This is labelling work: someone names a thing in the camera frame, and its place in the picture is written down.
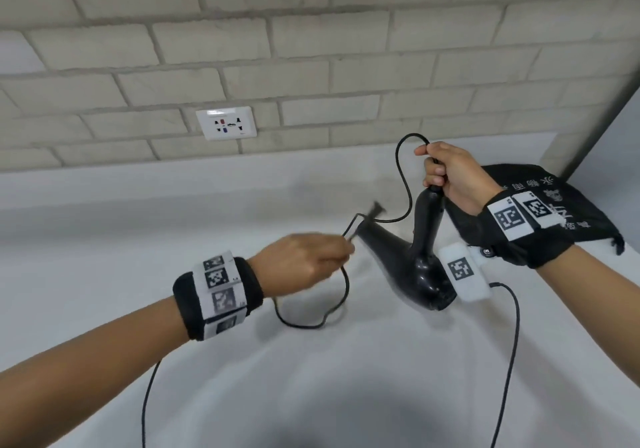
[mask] black hair dryer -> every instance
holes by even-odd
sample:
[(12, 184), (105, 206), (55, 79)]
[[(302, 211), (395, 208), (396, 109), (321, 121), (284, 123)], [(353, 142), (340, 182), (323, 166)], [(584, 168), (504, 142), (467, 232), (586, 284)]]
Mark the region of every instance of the black hair dryer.
[(444, 201), (439, 186), (431, 185), (418, 195), (413, 244), (391, 234), (371, 215), (355, 233), (378, 258), (396, 292), (428, 310), (443, 310), (456, 298), (440, 260), (433, 254)]

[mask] wall outlet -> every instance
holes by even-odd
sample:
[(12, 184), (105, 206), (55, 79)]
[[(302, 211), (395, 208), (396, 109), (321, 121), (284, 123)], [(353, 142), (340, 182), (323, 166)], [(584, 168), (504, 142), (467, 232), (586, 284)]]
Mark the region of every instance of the wall outlet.
[(258, 136), (249, 106), (196, 111), (204, 137), (209, 140), (255, 138)]

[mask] hand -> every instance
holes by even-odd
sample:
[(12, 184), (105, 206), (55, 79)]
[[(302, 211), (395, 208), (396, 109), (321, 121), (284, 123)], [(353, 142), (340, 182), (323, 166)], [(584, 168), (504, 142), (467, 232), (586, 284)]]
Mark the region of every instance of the hand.
[(434, 163), (432, 158), (424, 161), (424, 186), (441, 186), (449, 200), (471, 215), (478, 215), (488, 201), (502, 192), (502, 187), (466, 149), (438, 141), (419, 146), (414, 153), (429, 154), (441, 163)]
[(306, 290), (340, 269), (355, 248), (341, 235), (292, 234), (248, 260), (267, 298)]

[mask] black bag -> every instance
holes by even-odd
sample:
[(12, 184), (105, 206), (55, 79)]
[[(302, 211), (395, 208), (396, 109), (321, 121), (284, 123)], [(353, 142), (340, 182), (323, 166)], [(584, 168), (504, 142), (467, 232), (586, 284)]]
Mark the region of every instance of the black bag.
[[(531, 191), (566, 219), (564, 226), (576, 242), (612, 239), (611, 245), (620, 256), (625, 241), (618, 228), (602, 210), (591, 203), (578, 190), (537, 165), (488, 165), (484, 170), (505, 190), (513, 193)], [(470, 246), (482, 244), (482, 229), (478, 219), (460, 210), (451, 201), (445, 202), (453, 224), (462, 239)]]

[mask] outlet faceplate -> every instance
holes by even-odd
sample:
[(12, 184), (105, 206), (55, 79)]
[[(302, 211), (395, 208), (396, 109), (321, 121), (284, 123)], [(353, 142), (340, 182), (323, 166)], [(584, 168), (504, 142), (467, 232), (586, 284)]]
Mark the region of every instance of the outlet faceplate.
[(249, 106), (196, 111), (207, 140), (242, 139), (258, 136)]

